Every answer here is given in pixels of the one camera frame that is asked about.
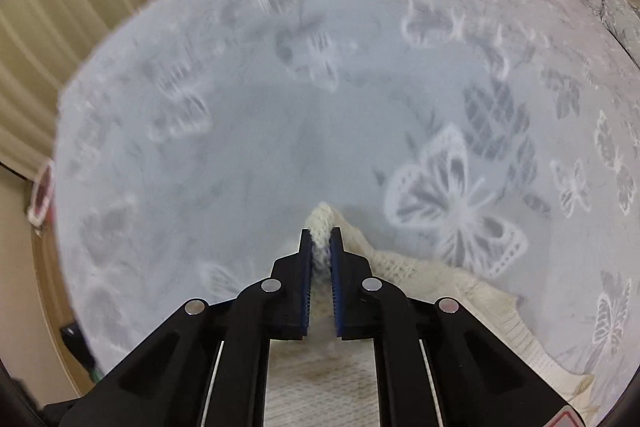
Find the white red black knit sweater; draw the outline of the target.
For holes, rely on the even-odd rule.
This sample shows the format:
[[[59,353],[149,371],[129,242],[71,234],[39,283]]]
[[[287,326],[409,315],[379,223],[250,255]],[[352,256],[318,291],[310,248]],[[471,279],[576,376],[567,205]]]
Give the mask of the white red black knit sweater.
[[[309,336],[300,343],[272,343],[265,423],[268,426],[375,426],[378,392],[373,348],[368,340],[342,341],[331,326],[329,238],[340,229],[346,251],[365,257],[372,273],[407,296],[432,303],[451,297],[472,312],[544,381],[592,423],[594,378],[567,372],[525,325],[514,296],[439,261],[378,251],[341,213],[322,202],[305,227],[314,241],[314,272]]]

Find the grey butterfly bed cover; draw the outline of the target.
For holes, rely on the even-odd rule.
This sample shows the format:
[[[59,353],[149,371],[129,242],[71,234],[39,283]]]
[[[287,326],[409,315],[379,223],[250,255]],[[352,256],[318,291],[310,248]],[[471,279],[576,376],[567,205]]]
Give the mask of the grey butterfly bed cover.
[[[579,0],[154,0],[58,102],[58,251],[99,368],[325,202],[515,297],[600,423],[639,365],[639,66]]]

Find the grey floral pillow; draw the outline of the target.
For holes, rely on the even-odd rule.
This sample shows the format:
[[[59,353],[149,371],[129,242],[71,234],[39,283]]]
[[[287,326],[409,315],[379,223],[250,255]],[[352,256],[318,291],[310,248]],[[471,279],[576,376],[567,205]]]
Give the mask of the grey floral pillow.
[[[639,66],[639,8],[628,0],[579,0]]]

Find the pink round fan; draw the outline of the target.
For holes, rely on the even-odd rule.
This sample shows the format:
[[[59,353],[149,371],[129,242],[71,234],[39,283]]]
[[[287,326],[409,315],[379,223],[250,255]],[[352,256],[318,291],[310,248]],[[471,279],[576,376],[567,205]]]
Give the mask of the pink round fan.
[[[27,218],[35,229],[53,220],[55,163],[48,158],[39,168],[30,193]]]

